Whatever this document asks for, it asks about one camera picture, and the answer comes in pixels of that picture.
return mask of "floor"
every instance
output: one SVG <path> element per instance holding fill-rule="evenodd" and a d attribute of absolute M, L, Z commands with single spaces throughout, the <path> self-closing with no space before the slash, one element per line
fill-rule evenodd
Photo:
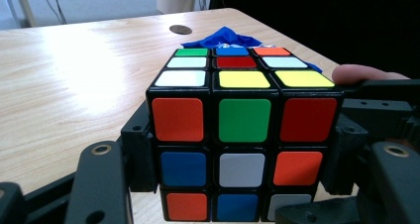
<path fill-rule="evenodd" d="M 134 18 L 162 14 L 157 0 L 57 0 L 67 24 L 95 22 L 111 19 Z M 195 0 L 194 11 L 206 10 L 210 0 Z M 29 0 L 39 27 L 62 24 L 55 0 Z M 22 12 L 17 12 L 22 25 Z M 12 13 L 5 0 L 0 0 L 0 30 L 16 29 Z"/>

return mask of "blue cloth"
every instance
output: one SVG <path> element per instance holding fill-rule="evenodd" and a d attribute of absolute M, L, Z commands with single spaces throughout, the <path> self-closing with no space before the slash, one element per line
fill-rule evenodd
<path fill-rule="evenodd" d="M 186 49 L 196 49 L 196 48 L 206 48 L 206 49 L 214 49 L 219 48 L 221 45 L 238 45 L 244 48 L 249 47 L 258 47 L 262 44 L 262 42 L 258 41 L 249 36 L 242 36 L 236 34 L 230 28 L 223 27 L 219 29 L 213 35 L 208 36 L 207 38 L 192 42 L 192 43 L 184 43 L 182 44 L 183 47 Z"/>

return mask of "green square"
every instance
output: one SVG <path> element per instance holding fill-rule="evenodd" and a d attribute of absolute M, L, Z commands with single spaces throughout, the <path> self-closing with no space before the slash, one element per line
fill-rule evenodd
<path fill-rule="evenodd" d="M 207 56 L 207 49 L 178 49 L 176 56 Z"/>
<path fill-rule="evenodd" d="M 271 103 L 267 99 L 223 99 L 219 103 L 220 141 L 264 142 L 270 109 Z"/>

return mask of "light wood desk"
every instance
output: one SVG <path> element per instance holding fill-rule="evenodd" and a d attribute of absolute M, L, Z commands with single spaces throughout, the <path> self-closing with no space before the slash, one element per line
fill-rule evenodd
<path fill-rule="evenodd" d="M 329 77 L 337 66 L 234 9 L 0 32 L 0 181 L 28 193 L 74 172 L 85 147 L 119 137 L 181 43 L 224 26 L 288 48 Z M 158 194 L 133 193 L 133 211 L 136 223 L 164 222 Z"/>

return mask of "cube top face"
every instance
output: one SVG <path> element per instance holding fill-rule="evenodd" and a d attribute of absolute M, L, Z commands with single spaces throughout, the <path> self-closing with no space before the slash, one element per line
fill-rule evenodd
<path fill-rule="evenodd" d="M 343 91 L 285 48 L 177 50 L 147 90 L 167 221 L 313 200 Z"/>

